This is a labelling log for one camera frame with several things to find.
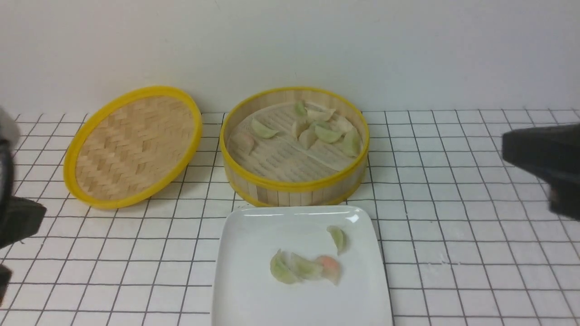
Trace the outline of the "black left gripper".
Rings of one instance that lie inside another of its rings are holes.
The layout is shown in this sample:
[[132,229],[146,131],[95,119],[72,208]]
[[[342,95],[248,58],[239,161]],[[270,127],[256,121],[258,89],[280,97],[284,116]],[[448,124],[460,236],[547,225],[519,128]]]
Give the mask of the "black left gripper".
[[13,195],[15,164],[8,140],[1,138],[0,249],[35,235],[46,207]]

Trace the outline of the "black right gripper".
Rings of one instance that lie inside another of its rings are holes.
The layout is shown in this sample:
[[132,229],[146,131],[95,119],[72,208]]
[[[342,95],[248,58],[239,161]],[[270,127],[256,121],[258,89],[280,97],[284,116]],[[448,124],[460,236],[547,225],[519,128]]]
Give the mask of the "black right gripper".
[[549,209],[580,218],[580,125],[532,127],[502,134],[502,158],[545,181]]

